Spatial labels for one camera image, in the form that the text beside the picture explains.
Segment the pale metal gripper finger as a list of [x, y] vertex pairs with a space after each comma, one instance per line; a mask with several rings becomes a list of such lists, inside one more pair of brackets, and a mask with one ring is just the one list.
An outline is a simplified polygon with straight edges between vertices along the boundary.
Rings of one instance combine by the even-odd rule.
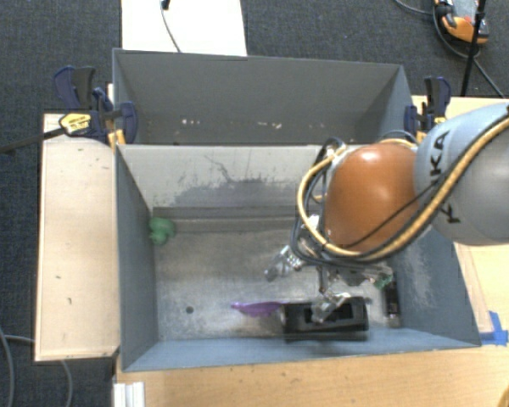
[[312, 311], [311, 321], [322, 324], [349, 298], [351, 298], [349, 293], [334, 293], [332, 291], [321, 293], [310, 305]]
[[266, 268], [265, 278], [268, 282], [274, 282], [277, 278], [288, 276], [292, 271], [300, 270], [302, 266], [303, 261], [289, 245], [286, 245], [275, 255]]

